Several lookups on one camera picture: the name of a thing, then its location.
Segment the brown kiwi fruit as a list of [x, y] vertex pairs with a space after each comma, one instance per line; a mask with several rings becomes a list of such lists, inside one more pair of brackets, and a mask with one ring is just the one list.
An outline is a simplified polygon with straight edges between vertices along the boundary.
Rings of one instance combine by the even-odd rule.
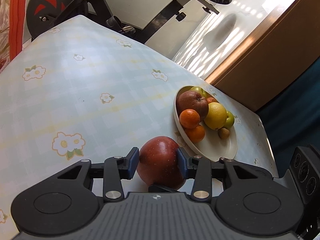
[[220, 139], [226, 140], [230, 136], [230, 131], [229, 131], [229, 129], [223, 127], [218, 130], [218, 135], [219, 135]]

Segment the small orange mandarin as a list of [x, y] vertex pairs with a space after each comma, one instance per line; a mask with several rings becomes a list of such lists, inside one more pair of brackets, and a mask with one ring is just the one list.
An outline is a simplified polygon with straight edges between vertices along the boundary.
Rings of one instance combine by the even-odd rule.
[[200, 123], [200, 116], [197, 111], [186, 109], [180, 114], [179, 121], [183, 128], [194, 129]]

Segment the large yellow orange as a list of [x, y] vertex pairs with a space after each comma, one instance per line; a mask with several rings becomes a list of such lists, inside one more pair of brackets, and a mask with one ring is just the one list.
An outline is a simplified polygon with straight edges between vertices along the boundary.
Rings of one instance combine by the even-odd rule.
[[213, 130], [222, 128], [227, 120], [227, 111], [222, 104], [212, 102], [208, 104], [209, 111], [204, 119], [204, 123]]

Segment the yellow-green apple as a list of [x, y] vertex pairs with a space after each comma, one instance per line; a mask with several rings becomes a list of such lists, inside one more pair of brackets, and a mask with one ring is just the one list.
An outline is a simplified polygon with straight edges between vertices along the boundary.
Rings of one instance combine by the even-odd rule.
[[224, 124], [224, 128], [231, 129], [231, 127], [234, 125], [234, 115], [230, 111], [226, 111], [227, 113], [227, 119]]

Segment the large red apple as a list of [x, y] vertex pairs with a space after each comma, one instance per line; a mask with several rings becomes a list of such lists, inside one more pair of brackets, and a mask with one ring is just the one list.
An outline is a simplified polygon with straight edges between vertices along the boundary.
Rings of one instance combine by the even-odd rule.
[[203, 121], [208, 114], [208, 102], [204, 96], [196, 91], [186, 91], [180, 94], [176, 99], [177, 114], [180, 114], [186, 109], [195, 110], [199, 116], [200, 121]]

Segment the green apple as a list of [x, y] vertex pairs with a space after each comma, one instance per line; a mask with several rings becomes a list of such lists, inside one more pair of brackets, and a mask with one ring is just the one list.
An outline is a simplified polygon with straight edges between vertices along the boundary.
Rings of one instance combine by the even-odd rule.
[[200, 86], [191, 87], [190, 91], [198, 92], [199, 94], [201, 94], [205, 98], [207, 98], [207, 96], [208, 96], [208, 93]]

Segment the cream round plate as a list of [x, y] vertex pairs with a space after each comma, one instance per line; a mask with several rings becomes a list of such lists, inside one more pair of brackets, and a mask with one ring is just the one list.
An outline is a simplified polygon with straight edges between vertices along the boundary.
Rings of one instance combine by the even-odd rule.
[[182, 125], [180, 124], [178, 112], [176, 108], [176, 99], [183, 93], [191, 89], [192, 86], [181, 87], [175, 95], [174, 98], [174, 109], [173, 116], [177, 126], [178, 131], [180, 132], [181, 137], [187, 145], [186, 152], [189, 155], [201, 155], [212, 161], [218, 161], [221, 157], [227, 159], [234, 159], [238, 150], [238, 140], [236, 136], [236, 131], [234, 127], [230, 129], [230, 135], [228, 139], [221, 139], [218, 135], [218, 131], [210, 129], [203, 121], [200, 122], [200, 125], [204, 127], [205, 137], [202, 141], [198, 143], [193, 143], [188, 138], [185, 133]]

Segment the teal bed cover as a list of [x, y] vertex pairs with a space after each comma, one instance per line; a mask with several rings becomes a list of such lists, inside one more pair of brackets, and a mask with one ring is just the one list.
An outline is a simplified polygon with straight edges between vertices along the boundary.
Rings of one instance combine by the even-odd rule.
[[319, 59], [256, 113], [266, 131], [278, 174], [289, 168], [294, 149], [319, 148]]

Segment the floral checked tablecloth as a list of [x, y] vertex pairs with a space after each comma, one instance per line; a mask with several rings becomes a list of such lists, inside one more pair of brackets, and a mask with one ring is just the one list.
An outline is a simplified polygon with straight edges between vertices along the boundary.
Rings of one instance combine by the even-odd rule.
[[102, 163], [157, 136], [180, 136], [174, 97], [200, 86], [235, 116], [236, 159], [277, 168], [259, 116], [170, 59], [77, 16], [40, 35], [1, 72], [1, 239], [25, 189], [81, 159]]

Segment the wooden headboard panel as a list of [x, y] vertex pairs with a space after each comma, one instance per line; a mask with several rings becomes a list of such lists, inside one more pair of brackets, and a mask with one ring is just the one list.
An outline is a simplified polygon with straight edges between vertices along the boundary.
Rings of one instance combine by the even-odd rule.
[[319, 0], [295, 0], [273, 10], [205, 81], [256, 111], [318, 57]]

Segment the red patterned curtain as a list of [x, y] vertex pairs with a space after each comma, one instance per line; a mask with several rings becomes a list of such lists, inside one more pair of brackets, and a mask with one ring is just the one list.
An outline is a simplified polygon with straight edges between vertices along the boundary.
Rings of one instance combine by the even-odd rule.
[[1, 0], [1, 70], [21, 51], [26, 0]]

